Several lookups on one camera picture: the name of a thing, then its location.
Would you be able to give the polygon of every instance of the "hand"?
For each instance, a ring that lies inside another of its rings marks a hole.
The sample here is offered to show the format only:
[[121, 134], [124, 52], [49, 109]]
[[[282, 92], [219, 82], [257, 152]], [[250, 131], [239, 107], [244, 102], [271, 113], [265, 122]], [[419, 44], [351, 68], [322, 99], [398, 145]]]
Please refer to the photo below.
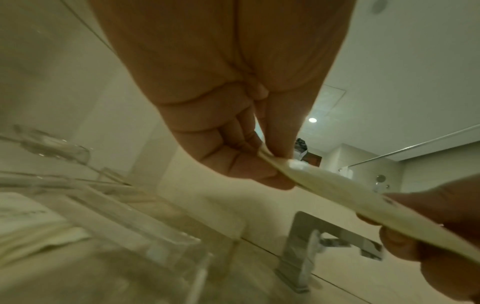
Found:
[[256, 157], [291, 157], [347, 33], [354, 0], [90, 0], [143, 93], [194, 159], [290, 189]]
[[[480, 174], [426, 192], [388, 197], [480, 246]], [[423, 276], [436, 290], [456, 300], [480, 303], [480, 265], [386, 227], [380, 229], [380, 239], [393, 255], [419, 261]]]

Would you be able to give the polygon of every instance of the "faucet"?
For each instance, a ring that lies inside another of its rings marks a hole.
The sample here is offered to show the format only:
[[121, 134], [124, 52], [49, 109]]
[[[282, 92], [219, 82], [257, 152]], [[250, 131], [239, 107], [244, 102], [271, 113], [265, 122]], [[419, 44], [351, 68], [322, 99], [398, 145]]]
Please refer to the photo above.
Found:
[[[337, 238], [323, 238], [328, 233]], [[299, 211], [295, 214], [290, 233], [275, 273], [297, 293], [308, 292], [308, 282], [315, 267], [315, 256], [327, 247], [360, 248], [360, 255], [382, 260], [382, 245], [356, 233]]]

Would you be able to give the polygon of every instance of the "ceiling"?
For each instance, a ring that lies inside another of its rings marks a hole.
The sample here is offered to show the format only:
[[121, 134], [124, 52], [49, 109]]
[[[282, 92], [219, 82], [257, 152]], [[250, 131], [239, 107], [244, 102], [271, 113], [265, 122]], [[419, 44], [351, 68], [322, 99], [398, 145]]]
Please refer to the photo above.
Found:
[[[359, 0], [348, 37], [300, 137], [382, 155], [480, 123], [480, 1]], [[391, 157], [480, 140], [480, 128]]]

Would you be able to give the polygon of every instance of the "fingernail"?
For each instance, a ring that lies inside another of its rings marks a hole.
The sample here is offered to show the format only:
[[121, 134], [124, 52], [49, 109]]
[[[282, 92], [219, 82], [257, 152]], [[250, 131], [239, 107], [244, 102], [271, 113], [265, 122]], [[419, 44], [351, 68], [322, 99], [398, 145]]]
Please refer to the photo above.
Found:
[[386, 229], [385, 234], [390, 241], [398, 245], [402, 245], [410, 241], [408, 236], [396, 232], [395, 230]]

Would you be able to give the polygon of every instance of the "chrome faucet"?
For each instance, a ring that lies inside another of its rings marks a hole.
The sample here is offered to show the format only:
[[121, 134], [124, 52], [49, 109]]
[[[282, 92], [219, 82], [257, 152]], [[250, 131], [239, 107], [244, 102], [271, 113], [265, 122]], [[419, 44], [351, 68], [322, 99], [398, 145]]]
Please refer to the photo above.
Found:
[[[323, 238], [328, 233], [337, 238]], [[275, 270], [277, 276], [297, 293], [308, 292], [308, 282], [315, 266], [315, 256], [327, 247], [360, 248], [362, 256], [382, 260], [382, 245], [356, 233], [299, 211]]]

